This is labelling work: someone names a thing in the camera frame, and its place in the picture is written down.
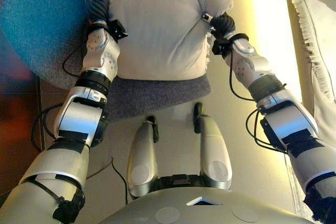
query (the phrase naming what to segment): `floor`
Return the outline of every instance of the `floor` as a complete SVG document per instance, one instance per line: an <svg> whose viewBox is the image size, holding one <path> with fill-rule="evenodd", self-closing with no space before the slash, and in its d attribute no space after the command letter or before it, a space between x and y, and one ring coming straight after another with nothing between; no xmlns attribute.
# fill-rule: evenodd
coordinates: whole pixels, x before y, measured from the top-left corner
<svg viewBox="0 0 336 224"><path fill-rule="evenodd" d="M38 97L38 78L0 29L0 206L38 155L30 142ZM34 137L41 138L39 124Z"/></svg>
<svg viewBox="0 0 336 224"><path fill-rule="evenodd" d="M286 5L286 0L277 0L281 1ZM289 73L297 75L296 64L292 62L295 56L289 52L290 37L281 37L281 50L279 50L278 39L272 37L274 33L270 34L267 30L271 24L274 26L273 31L279 32L283 28L290 31L290 26L283 25L286 20L274 22L273 19L273 14L281 15L283 12L285 15L281 16L285 16L286 19L286 9L266 8L269 3L263 0L258 3L255 0L234 0L234 2L235 7L229 14L235 18L237 31L247 33L260 54L270 57L270 61L275 62L273 63L275 66L280 66L280 70L285 69L285 73L279 74L281 80L297 90L295 87L297 83L292 81L295 78L289 75ZM239 100L232 95L228 85L228 67L221 57L210 55L210 60L208 78L212 91L197 101L203 102L205 113L216 120L226 141L233 168L231 190L294 212L284 156L264 150L254 143L245 130L245 119L255 109L255 104ZM281 67L280 63L283 62L287 64L285 67ZM236 80L234 87L237 93L248 96L248 92ZM66 94L65 90L41 82L43 108L62 102ZM193 132L192 124L192 108L195 102L191 101L154 113L159 122L160 132L160 140L155 144L159 176L199 173L199 135ZM52 111L47 119L50 128L56 112ZM91 149L88 174L108 164L113 157L115 167L125 176L131 142L144 118L145 115L110 124L104 141ZM265 140L260 126L258 132L261 139ZM47 136L46 145L50 143L51 139ZM85 195L86 204L76 223L98 223L122 208L125 203L123 182L111 166L87 180Z"/></svg>

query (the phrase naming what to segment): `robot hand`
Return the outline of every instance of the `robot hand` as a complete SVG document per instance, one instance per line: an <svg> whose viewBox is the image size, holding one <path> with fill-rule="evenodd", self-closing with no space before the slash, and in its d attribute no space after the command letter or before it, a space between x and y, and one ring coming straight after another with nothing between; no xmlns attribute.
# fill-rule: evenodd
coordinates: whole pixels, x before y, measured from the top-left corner
<svg viewBox="0 0 336 224"><path fill-rule="evenodd" d="M107 23L110 0L85 0L87 17L90 23L104 21Z"/></svg>
<svg viewBox="0 0 336 224"><path fill-rule="evenodd" d="M235 34L232 18L209 14L202 18L215 29L214 54L222 55L264 115L260 122L270 144L289 155L313 218L335 224L336 150L318 139L314 118L270 71L268 61L256 53L248 37Z"/></svg>

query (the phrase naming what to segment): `white towel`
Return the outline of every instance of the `white towel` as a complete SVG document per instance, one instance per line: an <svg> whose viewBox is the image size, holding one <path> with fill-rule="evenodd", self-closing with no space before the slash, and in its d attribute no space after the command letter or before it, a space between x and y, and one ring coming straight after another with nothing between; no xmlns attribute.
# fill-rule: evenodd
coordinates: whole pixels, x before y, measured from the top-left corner
<svg viewBox="0 0 336 224"><path fill-rule="evenodd" d="M336 0L293 0L292 2L299 14L303 38L310 52L314 118L319 128L319 138L336 147ZM302 203L304 195L289 165L288 174L296 212L310 219L312 213Z"/></svg>

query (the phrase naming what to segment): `black connector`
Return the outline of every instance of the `black connector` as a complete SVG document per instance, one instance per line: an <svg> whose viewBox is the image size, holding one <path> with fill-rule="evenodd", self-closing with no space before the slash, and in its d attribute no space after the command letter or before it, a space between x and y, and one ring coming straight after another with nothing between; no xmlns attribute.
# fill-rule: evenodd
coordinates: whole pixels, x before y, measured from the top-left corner
<svg viewBox="0 0 336 224"><path fill-rule="evenodd" d="M278 80L275 74L262 76L248 87L248 91L256 103L270 94L283 89L285 89L284 85Z"/></svg>
<svg viewBox="0 0 336 224"><path fill-rule="evenodd" d="M87 70L80 74L76 87L87 87L104 94L106 97L109 93L111 81L103 74Z"/></svg>

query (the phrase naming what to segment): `white fabric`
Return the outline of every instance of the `white fabric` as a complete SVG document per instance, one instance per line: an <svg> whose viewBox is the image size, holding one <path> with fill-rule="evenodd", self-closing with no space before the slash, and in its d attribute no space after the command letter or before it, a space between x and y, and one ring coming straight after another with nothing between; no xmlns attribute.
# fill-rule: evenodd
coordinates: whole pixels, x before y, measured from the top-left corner
<svg viewBox="0 0 336 224"><path fill-rule="evenodd" d="M314 118L319 138L336 147L336 0L293 0L311 52Z"/></svg>
<svg viewBox="0 0 336 224"><path fill-rule="evenodd" d="M138 80L188 80L205 74L208 12L219 16L232 0L111 0L110 19L118 19L118 76Z"/></svg>

